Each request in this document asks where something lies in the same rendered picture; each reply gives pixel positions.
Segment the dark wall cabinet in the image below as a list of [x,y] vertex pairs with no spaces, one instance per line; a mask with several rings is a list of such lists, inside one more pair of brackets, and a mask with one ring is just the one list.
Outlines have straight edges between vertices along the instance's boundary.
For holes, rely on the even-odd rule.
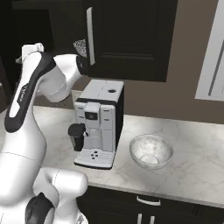
[[81,0],[0,0],[0,52],[20,55],[24,44],[50,53],[77,53],[85,38]]

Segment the dark cabinet door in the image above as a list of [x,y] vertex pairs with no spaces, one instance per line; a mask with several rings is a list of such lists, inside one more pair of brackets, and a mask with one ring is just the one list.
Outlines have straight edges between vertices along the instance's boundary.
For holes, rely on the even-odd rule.
[[165,82],[178,0],[83,0],[93,7],[93,78]]

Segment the grey coffee machine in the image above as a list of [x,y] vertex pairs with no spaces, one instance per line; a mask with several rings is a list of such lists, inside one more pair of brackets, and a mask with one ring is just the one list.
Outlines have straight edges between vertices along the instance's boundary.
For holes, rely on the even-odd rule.
[[68,129],[74,163],[111,169],[123,129],[124,83],[91,80],[74,103],[75,123]]

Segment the dark drawer front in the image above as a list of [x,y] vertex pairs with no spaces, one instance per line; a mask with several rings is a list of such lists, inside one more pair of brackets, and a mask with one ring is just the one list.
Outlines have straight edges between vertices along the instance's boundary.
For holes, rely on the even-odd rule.
[[[149,206],[137,201],[161,201],[161,206]],[[102,187],[89,186],[77,199],[80,210],[89,224],[224,224],[224,208],[204,206],[174,199],[163,199]]]

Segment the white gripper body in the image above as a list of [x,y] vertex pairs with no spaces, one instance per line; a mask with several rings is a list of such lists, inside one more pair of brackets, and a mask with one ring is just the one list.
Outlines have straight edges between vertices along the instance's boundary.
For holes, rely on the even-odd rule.
[[15,59],[15,61],[17,64],[22,64],[29,54],[35,52],[43,52],[44,50],[45,48],[42,43],[23,45],[21,55],[17,59]]

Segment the white framed window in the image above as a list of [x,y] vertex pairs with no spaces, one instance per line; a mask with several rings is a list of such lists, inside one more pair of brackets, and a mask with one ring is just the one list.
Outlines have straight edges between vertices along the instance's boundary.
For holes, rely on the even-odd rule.
[[224,0],[217,3],[195,98],[224,102]]

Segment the white marbled bowl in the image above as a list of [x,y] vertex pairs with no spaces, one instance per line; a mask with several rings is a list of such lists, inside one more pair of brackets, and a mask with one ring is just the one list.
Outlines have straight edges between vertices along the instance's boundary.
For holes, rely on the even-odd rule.
[[129,153],[138,166],[155,171],[164,168],[172,160],[174,150],[161,136],[144,134],[131,140]]

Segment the metal mesh tea strainer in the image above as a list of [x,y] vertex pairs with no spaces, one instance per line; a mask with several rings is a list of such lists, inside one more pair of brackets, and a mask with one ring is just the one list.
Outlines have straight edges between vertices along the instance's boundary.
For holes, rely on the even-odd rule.
[[73,43],[73,46],[80,56],[82,56],[84,58],[87,57],[87,49],[86,49],[86,40],[85,39],[76,40]]

